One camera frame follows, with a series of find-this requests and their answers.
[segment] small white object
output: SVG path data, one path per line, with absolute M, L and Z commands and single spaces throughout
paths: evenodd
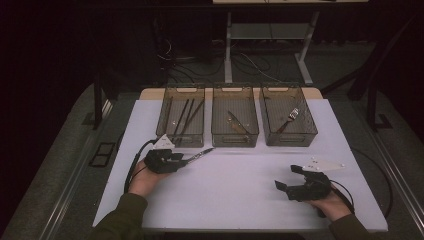
M 152 149 L 173 149 L 175 145 L 169 140 L 169 138 L 164 134 L 159 140 L 153 145 Z
M 343 169 L 346 166 L 340 163 L 334 163 L 326 160 L 317 160 L 315 157 L 311 158 L 311 161 L 302 167 L 304 171 L 310 172 L 325 172 L 330 170 Z

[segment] transparent storage container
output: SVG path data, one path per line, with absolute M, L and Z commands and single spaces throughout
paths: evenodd
M 168 136 L 175 147 L 204 146 L 204 84 L 168 84 L 156 128 L 158 138 Z
M 255 147 L 258 134 L 252 85 L 215 83 L 212 102 L 212 145 Z
M 318 130 L 302 88 L 296 83 L 262 83 L 260 105 L 268 146 L 308 147 Z M 290 113 L 298 109 L 295 119 Z

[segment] hand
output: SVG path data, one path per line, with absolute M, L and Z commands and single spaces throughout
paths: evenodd
M 334 222 L 339 218 L 352 214 L 343 200 L 333 191 L 324 199 L 305 201 L 314 207 L 321 209 L 330 221 Z
M 144 161 L 140 161 L 135 166 L 128 192 L 146 197 L 153 191 L 156 184 L 168 175 L 170 174 L 154 173 L 146 167 Z

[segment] green sleeve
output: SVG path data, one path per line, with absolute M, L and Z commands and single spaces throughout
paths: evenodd
M 146 207 L 143 197 L 132 193 L 122 195 L 116 209 L 97 224 L 88 239 L 143 239 L 141 223 Z
M 337 240 L 377 240 L 380 239 L 365 229 L 355 215 L 350 214 L 334 221 L 330 231 Z

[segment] white tabletop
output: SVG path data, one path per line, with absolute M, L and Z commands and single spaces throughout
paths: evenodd
M 345 164 L 326 172 L 353 195 L 359 220 L 370 231 L 387 231 L 387 222 L 371 193 L 327 100 L 309 99 L 318 128 L 310 147 L 268 147 L 263 131 L 255 148 L 219 148 L 159 183 L 148 197 L 143 228 L 159 231 L 302 232 L 327 229 L 326 219 L 306 203 L 289 201 L 274 180 L 302 185 L 302 175 L 290 165 L 305 165 L 312 157 Z M 114 210 L 123 193 L 128 169 L 140 147 L 155 139 L 161 100 L 135 103 L 96 218 L 96 225 Z M 211 100 L 205 101 L 205 146 L 211 144 Z M 262 129 L 259 102 L 258 122 Z M 150 149 L 148 146 L 142 156 Z M 202 149 L 175 149 L 186 157 Z

